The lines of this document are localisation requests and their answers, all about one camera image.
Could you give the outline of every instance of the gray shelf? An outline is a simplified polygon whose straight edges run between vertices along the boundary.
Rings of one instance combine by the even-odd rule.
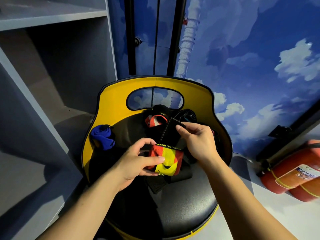
[[[48,0],[0,0],[0,31],[107,16],[107,11]]]

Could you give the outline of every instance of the wall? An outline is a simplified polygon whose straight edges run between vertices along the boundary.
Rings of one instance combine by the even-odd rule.
[[[125,30],[124,9],[117,5],[114,14],[121,13]],[[136,36],[148,37],[148,47],[154,45],[156,6],[157,0],[143,0],[139,11],[148,22],[135,22],[143,27]],[[166,74],[174,6],[175,0],[160,0],[156,75]],[[277,125],[290,126],[320,99],[320,0],[187,0],[186,20],[175,76],[214,91],[215,112],[234,152],[254,157]],[[118,38],[117,70],[124,78],[125,31]],[[152,75],[152,52],[144,52],[137,75]]]

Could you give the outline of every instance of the white floor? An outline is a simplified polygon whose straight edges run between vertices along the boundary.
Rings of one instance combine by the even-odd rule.
[[[299,240],[320,239],[320,200],[302,202],[290,194],[275,194],[267,190],[256,176],[252,163],[243,161],[248,166],[250,180],[240,177],[262,205],[281,222]],[[190,240],[232,239],[225,218],[218,209],[213,219]]]

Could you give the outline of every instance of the red fire extinguisher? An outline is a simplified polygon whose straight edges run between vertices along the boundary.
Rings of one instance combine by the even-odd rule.
[[[298,151],[268,169],[261,182],[270,191],[281,194],[320,177],[320,140],[309,140]]]
[[[320,177],[302,184],[289,192],[298,200],[309,202],[320,198]]]

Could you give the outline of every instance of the yellow chair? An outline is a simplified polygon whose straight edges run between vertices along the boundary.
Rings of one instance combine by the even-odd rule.
[[[182,109],[195,112],[198,122],[218,132],[227,165],[232,157],[230,136],[214,113],[214,94],[210,88],[194,81],[165,76],[132,77],[107,84],[98,95],[94,120],[82,148],[82,167],[89,180],[90,159],[94,145],[89,133],[97,125],[112,125],[116,145],[128,147],[143,137],[142,111],[127,106],[128,96],[143,88],[166,88],[178,92]],[[200,231],[214,216],[218,203],[205,173],[197,164],[191,165],[193,177],[166,185],[153,194],[137,177],[115,197],[106,216],[107,221],[124,239],[184,239]]]

